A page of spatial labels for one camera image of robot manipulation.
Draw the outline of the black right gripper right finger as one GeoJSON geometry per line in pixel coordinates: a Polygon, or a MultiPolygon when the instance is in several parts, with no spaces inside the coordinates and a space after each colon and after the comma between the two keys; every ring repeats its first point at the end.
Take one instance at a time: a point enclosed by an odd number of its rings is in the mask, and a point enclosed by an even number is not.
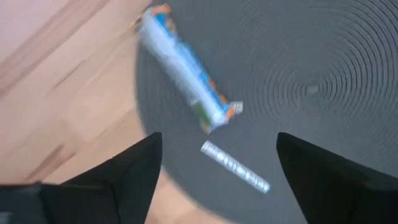
{"type": "Polygon", "coordinates": [[[288,133],[276,148],[308,224],[398,224],[398,178],[288,133]]]}

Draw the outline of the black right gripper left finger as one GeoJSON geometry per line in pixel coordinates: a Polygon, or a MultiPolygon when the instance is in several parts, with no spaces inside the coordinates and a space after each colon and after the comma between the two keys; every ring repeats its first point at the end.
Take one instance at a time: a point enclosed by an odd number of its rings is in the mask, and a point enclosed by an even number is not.
{"type": "Polygon", "coordinates": [[[62,184],[0,184],[0,224],[144,224],[161,162],[155,132],[62,184]]]}

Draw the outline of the white blue orange granola bar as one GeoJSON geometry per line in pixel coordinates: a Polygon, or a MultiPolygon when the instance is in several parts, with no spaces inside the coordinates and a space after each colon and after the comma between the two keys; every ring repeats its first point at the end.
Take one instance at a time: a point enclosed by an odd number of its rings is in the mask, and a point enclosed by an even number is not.
{"type": "Polygon", "coordinates": [[[132,29],[183,93],[204,132],[211,133],[242,113],[243,103],[228,101],[217,90],[191,47],[179,37],[170,13],[166,3],[148,7],[134,21],[132,29]]]}

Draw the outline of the white label tape strip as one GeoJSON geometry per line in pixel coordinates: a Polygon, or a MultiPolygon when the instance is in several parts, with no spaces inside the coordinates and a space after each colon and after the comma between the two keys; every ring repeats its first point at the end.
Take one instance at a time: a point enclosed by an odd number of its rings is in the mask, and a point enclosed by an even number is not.
{"type": "Polygon", "coordinates": [[[202,147],[201,152],[212,158],[214,161],[222,165],[225,169],[229,170],[240,179],[245,181],[263,194],[268,193],[271,189],[270,183],[257,175],[248,167],[237,161],[233,156],[229,155],[224,150],[210,141],[206,141],[202,147]]]}

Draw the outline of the round grey woven placemat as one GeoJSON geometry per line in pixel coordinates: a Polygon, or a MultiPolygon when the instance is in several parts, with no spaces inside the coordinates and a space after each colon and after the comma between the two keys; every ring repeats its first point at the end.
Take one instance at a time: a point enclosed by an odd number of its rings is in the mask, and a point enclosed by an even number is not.
{"type": "Polygon", "coordinates": [[[206,134],[143,47],[136,96],[163,166],[203,207],[240,224],[307,224],[276,150],[286,132],[398,177],[398,0],[153,0],[217,89],[243,112],[206,134]],[[201,152],[210,141],[268,181],[263,194],[201,152]]]}

